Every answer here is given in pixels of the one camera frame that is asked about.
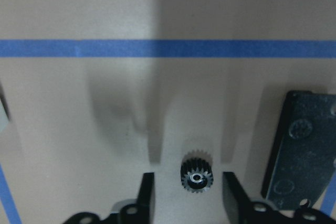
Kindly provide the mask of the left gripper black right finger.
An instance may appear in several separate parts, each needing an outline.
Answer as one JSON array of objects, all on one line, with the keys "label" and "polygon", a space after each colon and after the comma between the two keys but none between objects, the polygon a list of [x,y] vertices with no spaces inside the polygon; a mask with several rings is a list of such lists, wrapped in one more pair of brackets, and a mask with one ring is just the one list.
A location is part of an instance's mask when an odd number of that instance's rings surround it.
[{"label": "left gripper black right finger", "polygon": [[233,172],[223,172],[223,204],[230,223],[248,223],[251,200]]}]

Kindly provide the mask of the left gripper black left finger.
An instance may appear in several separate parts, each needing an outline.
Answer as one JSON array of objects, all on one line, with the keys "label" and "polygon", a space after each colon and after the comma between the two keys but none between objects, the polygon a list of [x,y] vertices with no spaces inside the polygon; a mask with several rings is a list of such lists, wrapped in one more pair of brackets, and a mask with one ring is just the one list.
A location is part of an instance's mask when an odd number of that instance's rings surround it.
[{"label": "left gripper black left finger", "polygon": [[155,175],[144,173],[136,200],[138,223],[153,223],[155,210]]}]

